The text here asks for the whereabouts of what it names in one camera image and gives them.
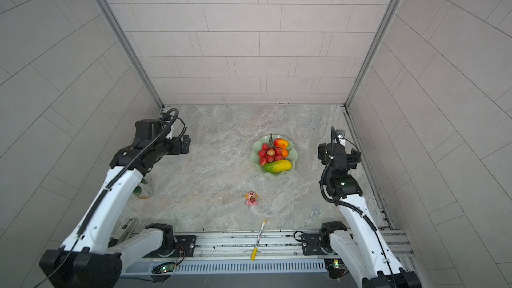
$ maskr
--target green plate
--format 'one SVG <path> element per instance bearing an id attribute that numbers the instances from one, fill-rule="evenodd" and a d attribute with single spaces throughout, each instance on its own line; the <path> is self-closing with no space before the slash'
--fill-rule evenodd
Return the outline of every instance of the green plate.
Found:
<path id="1" fill-rule="evenodd" d="M 281 135 L 272 134 L 272 139 L 276 140 L 276 139 L 279 139 L 279 138 L 280 139 L 285 139 L 288 143 L 290 143 L 288 145 L 288 147 L 286 148 L 286 150 L 288 150 L 288 157 L 286 157 L 285 159 L 291 162 L 291 168 L 288 169 L 288 170 L 285 170 L 285 171 L 281 171 L 281 172 L 268 172 L 259 164 L 258 153 L 261 150 L 261 146 L 263 144 L 268 144 L 268 141 L 270 140 L 270 135 L 267 135 L 267 136 L 262 137 L 260 140 L 258 140 L 257 142 L 255 142 L 253 144 L 253 151 L 251 152 L 251 162 L 256 165 L 256 169 L 260 173 L 262 173 L 262 174 L 270 174 L 270 175 L 278 177 L 278 176 L 281 176 L 281 175 L 283 175 L 284 173 L 286 173 L 288 171 L 292 171 L 293 169 L 295 169 L 295 162 L 298 159 L 298 153 L 295 150 L 295 146 L 290 141 L 290 139 L 285 138 L 285 137 L 283 137 Z"/>

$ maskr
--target black cable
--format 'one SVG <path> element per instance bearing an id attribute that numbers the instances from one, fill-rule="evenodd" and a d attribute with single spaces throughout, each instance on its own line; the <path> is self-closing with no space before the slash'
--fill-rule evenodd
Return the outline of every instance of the black cable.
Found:
<path id="1" fill-rule="evenodd" d="M 304 233 L 303 231 L 300 231 L 300 230 L 297 230 L 296 232 L 294 232 L 294 233 L 293 233 L 293 239 L 297 240 L 298 242 L 302 242 L 302 240 L 298 240 L 298 239 L 295 237 L 296 233 L 298 233 L 298 232 L 301 232 L 301 233 L 303 233 L 303 234 L 305 234 L 305 235 L 307 235 L 307 234 L 306 234 L 306 233 Z"/>
<path id="2" fill-rule="evenodd" d="M 69 250 L 69 253 L 67 253 L 66 257 L 64 258 L 64 260 L 61 262 L 61 264 L 55 268 L 54 271 L 52 271 L 51 274 L 49 274 L 45 279 L 43 279 L 40 283 L 38 283 L 37 285 L 34 286 L 34 288 L 37 288 L 39 287 L 43 282 L 47 281 L 48 278 L 50 278 L 55 272 L 57 272 L 57 270 L 59 270 L 62 265 L 64 265 L 64 263 L 66 262 L 67 258 L 69 257 L 69 255 L 71 254 L 71 252 L 73 251 L 73 248 L 76 246 L 76 244 L 78 243 L 78 239 L 75 241 L 75 243 L 73 244 L 73 246 L 71 247 L 71 249 Z"/>
<path id="3" fill-rule="evenodd" d="M 84 233 L 84 231 L 86 230 L 87 228 L 87 225 L 89 224 L 89 221 L 91 220 L 91 218 L 93 217 L 94 213 L 96 212 L 96 209 L 98 209 L 98 206 L 99 204 L 101 203 L 101 201 L 103 200 L 103 198 L 105 197 L 107 191 L 109 191 L 110 189 L 112 189 L 112 186 L 115 184 L 116 181 L 119 180 L 119 178 L 121 176 L 124 175 L 124 173 L 131 168 L 131 166 L 133 165 L 134 162 L 136 162 L 148 149 L 150 149 L 160 138 L 162 137 L 165 137 L 167 136 L 167 134 L 169 134 L 170 132 L 170 129 L 171 129 L 171 126 L 174 124 L 174 122 L 176 121 L 176 118 L 178 117 L 178 110 L 176 108 L 170 108 L 162 117 L 162 120 L 163 121 L 166 121 L 168 118 L 169 118 L 169 115 L 170 113 L 173 113 L 173 117 L 169 120 L 168 124 L 165 125 L 165 127 L 162 129 L 162 131 L 160 131 L 160 133 L 155 137 L 153 138 L 141 151 L 139 151 L 138 154 L 135 155 L 135 157 L 133 157 L 133 159 L 128 163 L 128 165 L 124 166 L 123 169 L 121 169 L 121 171 L 119 171 L 119 173 L 109 182 L 108 185 L 106 185 L 106 189 L 104 189 L 100 196 L 98 196 L 98 198 L 94 201 L 93 203 L 93 206 L 91 207 L 91 209 L 87 212 L 85 218 L 83 219 L 83 222 L 82 224 L 80 225 L 80 227 L 78 228 L 78 231 L 77 231 L 77 236 L 80 238 L 80 236 Z"/>

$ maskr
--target toy figurine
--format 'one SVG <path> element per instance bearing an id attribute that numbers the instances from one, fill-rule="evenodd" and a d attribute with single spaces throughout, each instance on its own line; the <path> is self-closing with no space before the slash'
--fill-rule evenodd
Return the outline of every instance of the toy figurine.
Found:
<path id="1" fill-rule="evenodd" d="M 256 201 L 256 199 L 258 199 L 258 195 L 256 195 L 254 191 L 249 191 L 247 194 L 245 194 L 245 199 L 247 199 L 245 204 L 248 206 L 254 206 L 258 204 L 258 201 Z"/>

